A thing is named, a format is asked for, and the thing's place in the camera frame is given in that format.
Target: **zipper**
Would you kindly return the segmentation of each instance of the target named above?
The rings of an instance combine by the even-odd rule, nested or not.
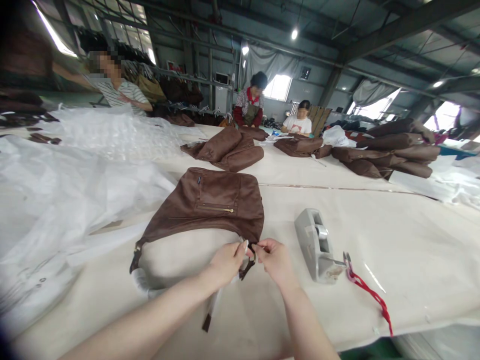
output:
[[[197,209],[204,209],[204,210],[216,210],[216,211],[224,211],[228,213],[234,213],[235,210],[233,209],[225,209],[225,208],[220,208],[220,207],[211,207],[211,206],[197,206]]]

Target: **white curtain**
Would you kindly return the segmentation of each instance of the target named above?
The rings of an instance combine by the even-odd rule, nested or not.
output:
[[[298,58],[279,51],[253,45],[250,45],[249,49],[246,56],[242,55],[240,60],[241,64],[246,60],[242,71],[242,89],[249,87],[252,76],[260,71],[266,74],[270,82],[277,74],[293,77],[299,66]]]
[[[398,89],[380,81],[364,79],[353,93],[353,101],[357,107],[365,107],[386,98]]]

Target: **white t-shirt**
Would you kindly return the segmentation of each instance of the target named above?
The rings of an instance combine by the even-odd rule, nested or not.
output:
[[[312,121],[308,117],[298,120],[297,115],[291,115],[283,122],[283,126],[294,133],[310,134],[312,132]]]

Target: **person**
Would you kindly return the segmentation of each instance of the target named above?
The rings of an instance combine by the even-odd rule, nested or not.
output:
[[[282,133],[301,134],[309,137],[312,132],[312,121],[309,119],[310,101],[303,100],[298,104],[296,115],[290,115],[283,122]]]
[[[268,85],[267,75],[257,72],[251,77],[250,87],[238,93],[233,119],[238,126],[258,128],[264,115],[263,91]]]
[[[287,248],[272,238],[252,247],[280,290],[295,359],[340,360],[294,274]],[[60,360],[151,359],[202,302],[231,282],[245,253],[253,256],[247,241],[222,246],[200,274],[112,322]]]
[[[57,63],[53,63],[53,71],[62,78],[70,80],[86,88],[96,88],[105,97],[111,107],[131,104],[133,113],[146,116],[151,112],[152,105],[139,87],[123,78],[122,67],[116,56],[111,56],[107,51],[90,52],[90,63],[95,63],[102,72],[103,77],[91,75],[72,74]]]

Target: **striped shirt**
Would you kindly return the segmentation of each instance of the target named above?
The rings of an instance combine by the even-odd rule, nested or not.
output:
[[[125,79],[122,80],[118,90],[115,90],[109,78],[98,77],[96,74],[91,74],[90,76],[85,75],[85,78],[94,88],[97,88],[101,91],[106,101],[112,108],[127,104],[126,101],[120,100],[120,93],[124,94],[129,99],[138,101],[139,103],[147,104],[149,102],[142,90],[140,90],[137,85]],[[147,115],[145,111],[138,106],[131,104],[131,108],[133,109],[133,113],[135,115]]]

